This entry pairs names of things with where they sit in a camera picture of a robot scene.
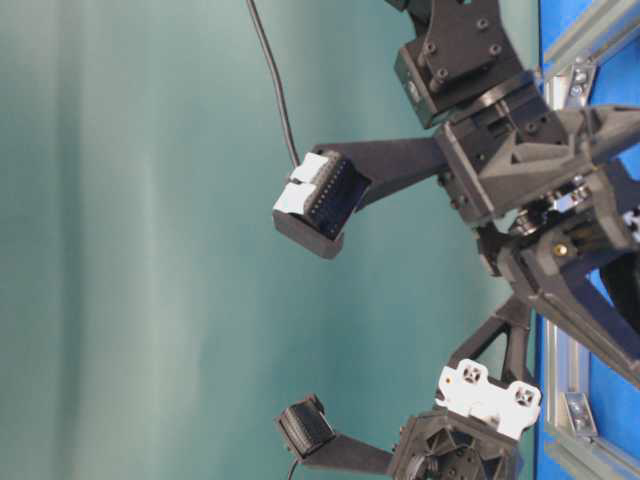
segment black cable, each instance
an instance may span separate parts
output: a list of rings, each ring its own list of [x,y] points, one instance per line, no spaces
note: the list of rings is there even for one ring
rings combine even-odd
[[[298,466],[298,460],[294,460],[291,464],[291,468],[289,469],[289,475],[287,476],[287,480],[291,480],[293,478],[293,472],[296,471],[296,467]]]
[[[262,52],[267,59],[269,70],[271,72],[271,79],[273,80],[273,86],[276,90],[276,99],[278,101],[278,110],[280,111],[280,121],[282,122],[282,130],[284,131],[284,140],[289,150],[289,156],[294,167],[300,165],[300,158],[296,150],[295,143],[293,142],[293,133],[291,132],[291,124],[289,123],[289,112],[287,111],[287,103],[284,98],[284,89],[282,88],[282,80],[280,79],[280,73],[278,72],[278,66],[273,58],[273,52],[269,46],[269,40],[262,27],[260,21],[260,15],[256,9],[256,4],[253,0],[247,0],[247,7],[249,7],[249,13],[251,13],[251,20],[253,20],[253,26],[256,29],[258,38],[260,39],[260,45],[262,46]]]

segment white connector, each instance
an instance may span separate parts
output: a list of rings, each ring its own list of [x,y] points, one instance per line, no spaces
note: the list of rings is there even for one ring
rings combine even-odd
[[[439,406],[482,420],[514,440],[520,440],[540,415],[540,390],[520,381],[507,389],[493,385],[487,367],[473,360],[460,361],[455,370],[445,367],[438,388],[444,395],[444,400],[436,399]]]
[[[307,199],[313,195],[317,188],[311,182],[328,161],[329,159],[322,155],[307,153],[304,157],[304,162],[299,167],[296,167],[289,176],[290,182],[284,188],[273,209],[282,213],[303,215]]]

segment hex screw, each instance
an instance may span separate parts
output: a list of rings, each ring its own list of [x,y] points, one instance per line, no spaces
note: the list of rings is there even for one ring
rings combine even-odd
[[[524,128],[527,131],[527,133],[531,135],[533,135],[534,133],[537,133],[538,131],[538,125],[535,122],[527,123],[527,125]]]
[[[486,30],[487,28],[489,28],[489,20],[487,20],[486,18],[481,18],[476,22],[476,27],[478,27],[478,30],[480,30],[481,32]]]
[[[573,80],[576,83],[587,83],[588,79],[589,76],[582,70],[576,70],[575,76],[573,77]]]
[[[494,43],[493,45],[491,45],[491,47],[489,47],[489,54],[492,57],[497,57],[501,53],[502,53],[502,47],[497,43]]]
[[[579,97],[580,95],[582,95],[583,92],[584,92],[584,89],[582,88],[582,85],[574,85],[573,87],[571,87],[572,97]]]

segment green wall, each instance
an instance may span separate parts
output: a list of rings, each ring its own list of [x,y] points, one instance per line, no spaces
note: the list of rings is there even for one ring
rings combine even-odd
[[[537,2],[503,3],[534,64]],[[406,17],[258,6],[301,151],[422,134]],[[2,479],[284,478],[272,418],[311,391],[388,448],[505,298],[432,182],[333,262],[275,233],[289,164],[244,2],[9,0],[0,45]]]

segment metal frame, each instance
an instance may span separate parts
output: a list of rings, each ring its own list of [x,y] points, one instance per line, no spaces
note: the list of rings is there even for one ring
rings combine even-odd
[[[545,98],[554,109],[588,103],[597,68],[640,36],[640,0],[596,0],[547,52]],[[589,394],[589,351],[544,322],[545,452],[576,478],[640,479],[640,460],[601,437],[575,435],[565,392]]]

